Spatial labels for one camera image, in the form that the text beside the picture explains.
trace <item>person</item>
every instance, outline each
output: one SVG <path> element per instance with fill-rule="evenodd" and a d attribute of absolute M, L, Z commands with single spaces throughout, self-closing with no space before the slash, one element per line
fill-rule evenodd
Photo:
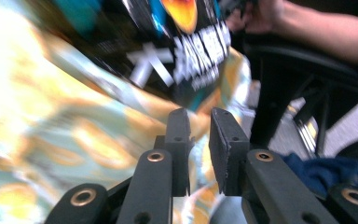
<path fill-rule="evenodd" d="M 358 67 L 358 17 L 321 12 L 284 0 L 259 0 L 235 9 L 226 19 L 231 32 L 274 34 L 319 49 Z M 313 192 L 326 196 L 341 182 L 358 186 L 358 160 L 320 158 L 302 161 L 297 155 L 283 157 L 286 164 Z"/>
<path fill-rule="evenodd" d="M 358 17 L 327 13 L 284 0 L 247 3 L 227 18 L 228 28 L 249 34 L 275 34 L 319 49 L 358 66 Z"/>

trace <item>human hand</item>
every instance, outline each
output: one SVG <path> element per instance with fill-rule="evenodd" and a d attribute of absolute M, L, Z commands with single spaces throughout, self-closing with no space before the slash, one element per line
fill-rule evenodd
<path fill-rule="evenodd" d="M 230 31 L 245 29 L 247 33 L 268 33 L 282 19 L 284 0 L 258 0 L 256 5 L 248 2 L 243 11 L 241 16 L 241 11 L 236 9 L 226 19 Z"/>

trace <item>yellow patterned fabric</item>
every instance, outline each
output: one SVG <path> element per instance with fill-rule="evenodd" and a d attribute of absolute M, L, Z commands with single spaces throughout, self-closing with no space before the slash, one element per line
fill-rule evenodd
<path fill-rule="evenodd" d="M 192 194 L 174 199 L 173 223 L 207 223 L 222 197 L 208 148 L 209 113 L 218 106 L 241 119 L 249 83 L 248 61 L 231 49 L 219 87 L 188 111 L 196 139 Z M 176 108 L 0 8 L 0 223 L 41 223 L 68 189 L 110 189 L 127 179 Z"/>

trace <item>forearm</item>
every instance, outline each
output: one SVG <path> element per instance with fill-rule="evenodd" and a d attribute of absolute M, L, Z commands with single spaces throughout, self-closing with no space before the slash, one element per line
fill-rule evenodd
<path fill-rule="evenodd" d="M 271 32 L 325 51 L 334 57 L 358 64 L 358 18 L 322 13 L 284 3 L 280 19 Z"/>

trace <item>person's arm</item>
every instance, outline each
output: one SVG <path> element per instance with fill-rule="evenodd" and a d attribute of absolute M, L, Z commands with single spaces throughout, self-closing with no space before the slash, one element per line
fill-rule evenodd
<path fill-rule="evenodd" d="M 259 0 L 258 6 L 248 6 L 245 11 L 235 25 L 228 19 L 228 27 L 235 30 L 243 22 L 247 33 L 270 32 L 358 64 L 357 17 L 323 13 L 283 0 Z"/>

